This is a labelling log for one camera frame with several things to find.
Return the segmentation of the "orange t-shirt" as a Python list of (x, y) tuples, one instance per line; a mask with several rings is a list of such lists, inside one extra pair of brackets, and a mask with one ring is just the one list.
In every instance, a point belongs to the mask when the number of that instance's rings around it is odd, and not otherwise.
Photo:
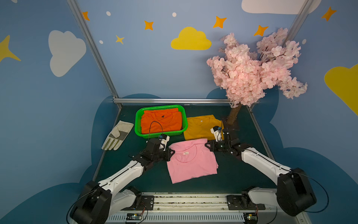
[(140, 121), (142, 134), (180, 131), (182, 113), (178, 108), (165, 110), (146, 110)]

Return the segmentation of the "mustard yellow t-shirt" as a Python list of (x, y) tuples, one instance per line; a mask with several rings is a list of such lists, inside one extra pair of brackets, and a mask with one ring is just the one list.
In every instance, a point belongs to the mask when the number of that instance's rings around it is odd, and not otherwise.
[(215, 136), (211, 133), (211, 129), (215, 126), (222, 126), (222, 121), (213, 115), (205, 115), (187, 118), (188, 128), (184, 132), (186, 141), (196, 139), (215, 140)]

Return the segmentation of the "pink t-shirt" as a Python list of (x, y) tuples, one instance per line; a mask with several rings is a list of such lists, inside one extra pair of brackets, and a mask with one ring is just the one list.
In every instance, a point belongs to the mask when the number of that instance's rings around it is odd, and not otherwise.
[(175, 151), (167, 168), (173, 184), (207, 175), (216, 175), (219, 165), (216, 157), (205, 144), (207, 139), (173, 143), (169, 149)]

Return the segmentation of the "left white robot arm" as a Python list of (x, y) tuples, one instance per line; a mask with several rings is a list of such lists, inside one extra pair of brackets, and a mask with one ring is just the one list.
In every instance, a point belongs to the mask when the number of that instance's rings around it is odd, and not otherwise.
[(116, 212), (137, 207), (141, 193), (125, 189), (130, 182), (140, 177), (159, 161), (170, 161), (175, 151), (167, 148), (170, 137), (161, 134), (149, 139), (146, 147), (121, 170), (99, 182), (88, 182), (77, 201), (67, 212), (66, 220), (78, 224), (104, 224)]

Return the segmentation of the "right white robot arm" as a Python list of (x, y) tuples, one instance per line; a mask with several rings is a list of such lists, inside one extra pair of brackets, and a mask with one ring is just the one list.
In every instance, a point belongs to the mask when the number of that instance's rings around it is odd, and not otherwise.
[(247, 195), (252, 203), (276, 206), (292, 217), (317, 203), (309, 177), (302, 169), (281, 165), (254, 147), (232, 139), (229, 132), (221, 140), (208, 141), (205, 147), (211, 152), (231, 154), (263, 173), (277, 186), (275, 189), (250, 189)]

